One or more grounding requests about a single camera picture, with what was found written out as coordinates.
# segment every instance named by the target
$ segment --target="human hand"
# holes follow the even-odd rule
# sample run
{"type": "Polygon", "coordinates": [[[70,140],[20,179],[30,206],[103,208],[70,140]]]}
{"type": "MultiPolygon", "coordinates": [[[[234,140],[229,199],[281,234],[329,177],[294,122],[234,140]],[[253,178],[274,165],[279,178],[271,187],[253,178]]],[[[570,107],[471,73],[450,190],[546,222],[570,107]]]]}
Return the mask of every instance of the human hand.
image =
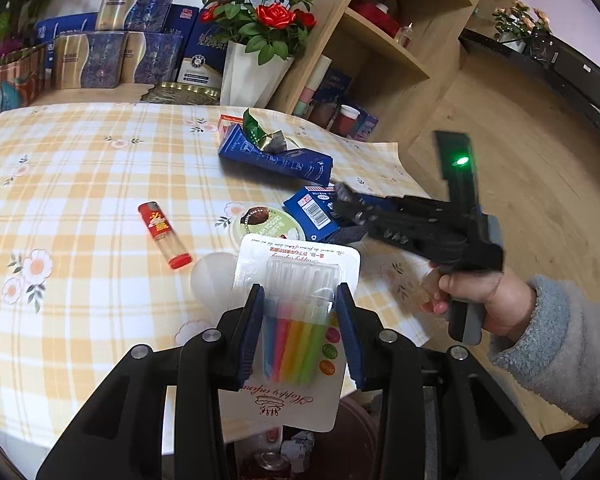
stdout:
{"type": "Polygon", "coordinates": [[[446,276],[434,268],[422,284],[429,295],[429,301],[422,305],[425,312],[443,315],[451,296],[483,303],[486,312],[482,327],[513,342],[522,337],[536,307],[536,292],[509,267],[504,272],[453,272],[446,276]]]}

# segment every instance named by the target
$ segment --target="wooden floor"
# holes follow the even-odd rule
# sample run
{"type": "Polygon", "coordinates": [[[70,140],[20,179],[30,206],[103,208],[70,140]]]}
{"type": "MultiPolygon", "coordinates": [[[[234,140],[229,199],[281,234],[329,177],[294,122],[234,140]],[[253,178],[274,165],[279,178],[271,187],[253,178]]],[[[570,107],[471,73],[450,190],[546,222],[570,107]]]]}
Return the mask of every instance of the wooden floor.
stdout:
{"type": "MultiPolygon", "coordinates": [[[[490,54],[467,57],[426,130],[400,147],[407,171],[432,197],[446,200],[435,129],[471,135],[482,206],[500,220],[506,261],[518,275],[571,280],[600,301],[600,133],[562,98],[490,54]]],[[[483,363],[485,339],[475,350],[483,363]]],[[[450,344],[441,334],[428,346],[450,344]]],[[[574,425],[555,406],[515,388],[538,434],[574,425]]]]}

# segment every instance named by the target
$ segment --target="green led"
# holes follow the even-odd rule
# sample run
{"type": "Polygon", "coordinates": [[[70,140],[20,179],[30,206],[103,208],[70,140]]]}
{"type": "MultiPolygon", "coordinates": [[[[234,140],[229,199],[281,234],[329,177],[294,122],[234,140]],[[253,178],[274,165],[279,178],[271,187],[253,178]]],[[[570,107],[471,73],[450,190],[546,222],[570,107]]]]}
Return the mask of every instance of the green led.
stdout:
{"type": "Polygon", "coordinates": [[[461,156],[460,158],[458,158],[458,160],[456,160],[454,162],[454,166],[464,166],[468,162],[469,162],[468,156],[461,156]]]}

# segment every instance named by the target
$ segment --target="table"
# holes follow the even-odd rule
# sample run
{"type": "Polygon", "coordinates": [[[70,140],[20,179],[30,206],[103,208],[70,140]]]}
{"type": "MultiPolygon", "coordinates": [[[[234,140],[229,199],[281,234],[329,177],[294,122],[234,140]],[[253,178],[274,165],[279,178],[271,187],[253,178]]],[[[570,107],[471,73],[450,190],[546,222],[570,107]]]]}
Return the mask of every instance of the table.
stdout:
{"type": "MultiPolygon", "coordinates": [[[[0,431],[50,448],[129,348],[170,348],[208,320],[190,291],[192,267],[167,266],[137,208],[157,201],[194,261],[235,253],[234,217],[252,203],[280,207],[302,186],[219,159],[219,115],[243,111],[90,103],[0,115],[0,431]]],[[[342,139],[269,110],[254,116],[266,130],[330,154],[333,180],[362,192],[424,196],[396,144],[342,139]]],[[[357,248],[358,304],[423,344],[424,261],[373,240],[357,248]]],[[[347,378],[343,394],[353,390],[347,378]]],[[[173,398],[165,452],[173,448],[173,398]]],[[[223,421],[227,440],[257,429],[223,421]]]]}

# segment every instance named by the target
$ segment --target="birthday candle package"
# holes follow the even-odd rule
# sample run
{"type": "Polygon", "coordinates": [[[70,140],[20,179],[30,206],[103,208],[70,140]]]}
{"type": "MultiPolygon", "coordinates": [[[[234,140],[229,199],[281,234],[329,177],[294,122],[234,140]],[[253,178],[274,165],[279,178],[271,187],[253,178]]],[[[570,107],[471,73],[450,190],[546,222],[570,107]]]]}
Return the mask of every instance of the birthday candle package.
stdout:
{"type": "Polygon", "coordinates": [[[222,416],[333,428],[346,368],[334,295],[346,282],[355,296],[359,270],[360,254],[350,247],[243,238],[232,307],[243,306],[259,283],[264,317],[251,377],[239,392],[219,392],[222,416]]]}

